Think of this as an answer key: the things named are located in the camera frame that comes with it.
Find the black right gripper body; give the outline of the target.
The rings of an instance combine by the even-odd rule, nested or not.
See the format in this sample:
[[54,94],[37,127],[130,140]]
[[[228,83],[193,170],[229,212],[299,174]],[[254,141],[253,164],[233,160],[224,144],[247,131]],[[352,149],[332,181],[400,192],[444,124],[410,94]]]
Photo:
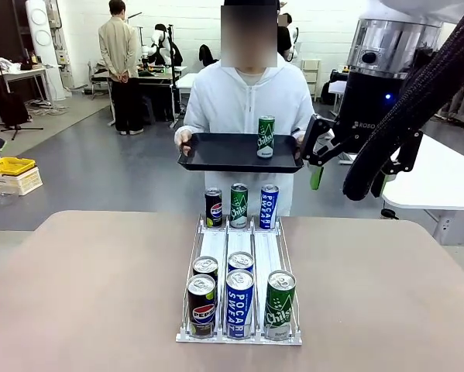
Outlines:
[[369,136],[393,108],[404,80],[350,71],[335,136]]

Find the person's right hand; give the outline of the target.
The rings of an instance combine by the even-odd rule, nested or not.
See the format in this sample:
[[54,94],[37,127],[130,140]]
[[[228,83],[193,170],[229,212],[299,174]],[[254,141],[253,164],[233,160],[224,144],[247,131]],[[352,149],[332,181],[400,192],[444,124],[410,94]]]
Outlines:
[[174,142],[178,150],[185,156],[191,151],[192,132],[185,129],[175,134]]

